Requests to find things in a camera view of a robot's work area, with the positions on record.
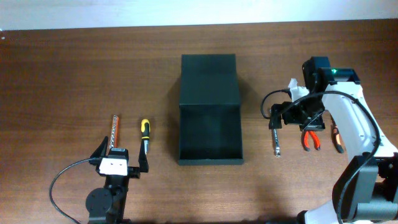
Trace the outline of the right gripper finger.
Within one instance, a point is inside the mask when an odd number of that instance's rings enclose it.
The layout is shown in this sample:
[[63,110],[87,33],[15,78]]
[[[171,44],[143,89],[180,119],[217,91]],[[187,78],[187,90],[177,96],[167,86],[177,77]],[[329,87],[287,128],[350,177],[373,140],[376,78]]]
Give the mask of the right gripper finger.
[[282,110],[281,104],[274,104],[271,106],[271,118],[269,120],[269,129],[281,129],[282,128]]
[[325,124],[324,122],[313,121],[312,123],[301,124],[299,128],[301,131],[322,131],[325,129]]

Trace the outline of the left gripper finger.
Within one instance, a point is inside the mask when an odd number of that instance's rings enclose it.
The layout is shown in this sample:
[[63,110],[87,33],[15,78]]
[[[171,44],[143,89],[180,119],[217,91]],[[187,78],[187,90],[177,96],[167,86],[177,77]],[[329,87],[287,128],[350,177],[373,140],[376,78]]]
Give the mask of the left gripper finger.
[[102,158],[104,158],[106,155],[107,146],[108,137],[105,136],[101,144],[94,150],[94,152],[90,156],[91,165],[99,165],[101,163]]
[[140,172],[148,173],[149,171],[149,163],[147,161],[148,148],[149,140],[142,140],[138,159]]

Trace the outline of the silver ratchet wrench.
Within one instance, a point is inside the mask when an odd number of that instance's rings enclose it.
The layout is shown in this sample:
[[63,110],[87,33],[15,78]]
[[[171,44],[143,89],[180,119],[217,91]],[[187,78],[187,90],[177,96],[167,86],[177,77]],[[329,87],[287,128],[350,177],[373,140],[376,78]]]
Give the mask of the silver ratchet wrench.
[[273,129],[272,130],[272,137],[274,140],[274,155],[276,157],[280,157],[280,144],[279,144],[279,138],[278,138],[278,134],[277,134],[277,130]]

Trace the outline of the orange black long-nose pliers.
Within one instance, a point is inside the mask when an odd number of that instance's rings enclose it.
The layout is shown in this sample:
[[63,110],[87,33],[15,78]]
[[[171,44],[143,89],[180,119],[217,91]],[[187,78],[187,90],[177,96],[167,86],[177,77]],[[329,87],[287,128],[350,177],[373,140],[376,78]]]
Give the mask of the orange black long-nose pliers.
[[344,149],[343,149],[343,146],[341,145],[341,141],[340,141],[340,132],[338,130],[338,127],[337,127],[333,117],[331,117],[331,138],[332,138],[333,145],[334,145],[335,149],[337,150],[337,152],[340,154],[343,154]]

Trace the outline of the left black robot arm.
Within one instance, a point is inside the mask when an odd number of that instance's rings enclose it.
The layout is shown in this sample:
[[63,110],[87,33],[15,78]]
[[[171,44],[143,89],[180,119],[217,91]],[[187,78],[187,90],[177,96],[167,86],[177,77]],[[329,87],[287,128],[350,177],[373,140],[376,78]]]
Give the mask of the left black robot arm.
[[92,190],[85,202],[89,212],[89,223],[131,223],[124,218],[129,180],[139,179],[142,173],[148,173],[147,150],[149,136],[141,139],[137,167],[129,166],[129,152],[123,148],[108,149],[108,137],[90,156],[90,164],[96,172],[105,178],[103,187]]

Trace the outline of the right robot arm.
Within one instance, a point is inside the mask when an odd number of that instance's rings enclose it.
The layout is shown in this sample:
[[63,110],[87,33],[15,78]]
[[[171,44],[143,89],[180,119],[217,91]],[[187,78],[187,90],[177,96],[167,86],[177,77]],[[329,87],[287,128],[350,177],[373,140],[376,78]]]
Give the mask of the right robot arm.
[[397,148],[379,127],[352,68],[333,68],[327,57],[302,65],[305,84],[291,80],[290,101],[274,104],[269,129],[297,124],[301,132],[325,128],[328,111],[338,127],[349,164],[332,190],[331,200],[304,210],[289,223],[382,223],[397,220]]

